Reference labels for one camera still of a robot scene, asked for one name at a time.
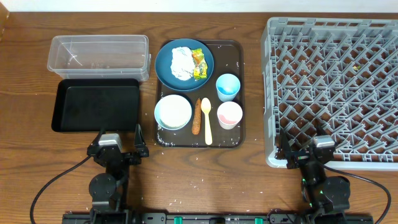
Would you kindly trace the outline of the white tissue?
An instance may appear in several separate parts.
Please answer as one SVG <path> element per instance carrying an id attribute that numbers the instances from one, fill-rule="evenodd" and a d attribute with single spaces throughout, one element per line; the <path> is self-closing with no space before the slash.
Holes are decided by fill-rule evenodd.
<path id="1" fill-rule="evenodd" d="M 176 47 L 172 49 L 172 64 L 170 69 L 175 78 L 181 81 L 193 78 L 194 68 L 195 62 L 193 61 L 191 49 L 188 47 Z"/>

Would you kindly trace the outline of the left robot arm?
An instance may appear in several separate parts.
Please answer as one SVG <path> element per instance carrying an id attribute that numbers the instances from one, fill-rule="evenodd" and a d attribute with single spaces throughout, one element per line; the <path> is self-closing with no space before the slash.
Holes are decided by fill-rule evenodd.
<path id="1" fill-rule="evenodd" d="M 141 126 L 137 125 L 134 137 L 134 151 L 122 152 L 122 142 L 118 134 L 106 134 L 101 130 L 87 148 L 87 154 L 105 168 L 92 178 L 89 193 L 92 209 L 88 223 L 140 223 L 141 218 L 127 206 L 129 168 L 141 164 L 143 157 L 149 156 Z"/>

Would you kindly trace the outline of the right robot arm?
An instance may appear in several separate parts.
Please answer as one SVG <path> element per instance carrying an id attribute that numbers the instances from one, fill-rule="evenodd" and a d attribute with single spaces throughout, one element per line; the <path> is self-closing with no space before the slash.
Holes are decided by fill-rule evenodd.
<path id="1" fill-rule="evenodd" d="M 288 169 L 299 169 L 302 175 L 302 196 L 310 204 L 295 223 L 347 223 L 345 210 L 349 209 L 350 182 L 343 176 L 328 177 L 323 167 L 333 158 L 335 142 L 322 132 L 315 136 L 308 149 L 293 151 L 287 135 L 281 131 L 281 152 Z"/>

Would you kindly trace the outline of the yellow snack wrapper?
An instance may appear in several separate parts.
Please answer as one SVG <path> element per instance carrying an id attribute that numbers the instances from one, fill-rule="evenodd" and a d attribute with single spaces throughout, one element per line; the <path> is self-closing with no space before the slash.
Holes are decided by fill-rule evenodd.
<path id="1" fill-rule="evenodd" d="M 195 62 L 195 68 L 193 70 L 194 79 L 201 80 L 207 78 L 208 65 L 202 49 L 192 50 L 192 57 Z"/>

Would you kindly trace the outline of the pink cup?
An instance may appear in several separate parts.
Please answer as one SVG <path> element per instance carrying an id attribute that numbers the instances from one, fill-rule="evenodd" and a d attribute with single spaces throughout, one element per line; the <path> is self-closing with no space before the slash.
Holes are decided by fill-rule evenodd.
<path id="1" fill-rule="evenodd" d="M 243 118 L 243 109 L 233 101 L 224 102 L 217 109 L 217 118 L 223 129 L 233 129 Z"/>

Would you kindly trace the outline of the dark blue plate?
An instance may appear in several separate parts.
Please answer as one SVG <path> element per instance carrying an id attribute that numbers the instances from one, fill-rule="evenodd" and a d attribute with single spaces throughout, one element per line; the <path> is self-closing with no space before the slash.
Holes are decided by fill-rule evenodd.
<path id="1" fill-rule="evenodd" d="M 172 75 L 172 49 L 176 47 L 188 47 L 191 50 L 202 49 L 208 65 L 207 78 L 196 80 L 193 78 L 181 81 Z M 175 91 L 193 91 L 203 86 L 211 77 L 214 69 L 214 58 L 209 48 L 202 42 L 194 39 L 176 39 L 165 44 L 157 54 L 155 71 L 158 79 L 168 88 Z"/>

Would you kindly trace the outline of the light blue cup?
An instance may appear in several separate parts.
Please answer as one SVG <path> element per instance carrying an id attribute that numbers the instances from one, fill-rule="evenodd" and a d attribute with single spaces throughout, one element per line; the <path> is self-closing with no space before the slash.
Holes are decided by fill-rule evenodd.
<path id="1" fill-rule="evenodd" d="M 218 98 L 222 102 L 233 101 L 241 87 L 241 82 L 236 75 L 225 73 L 216 81 Z"/>

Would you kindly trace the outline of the light blue bowl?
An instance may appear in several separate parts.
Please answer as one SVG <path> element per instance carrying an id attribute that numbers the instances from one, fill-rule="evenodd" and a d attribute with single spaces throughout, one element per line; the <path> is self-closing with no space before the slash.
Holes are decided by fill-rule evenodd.
<path id="1" fill-rule="evenodd" d="M 171 131 L 182 129 L 192 117 L 190 102 L 180 95 L 168 95 L 161 98 L 154 109 L 158 125 Z"/>

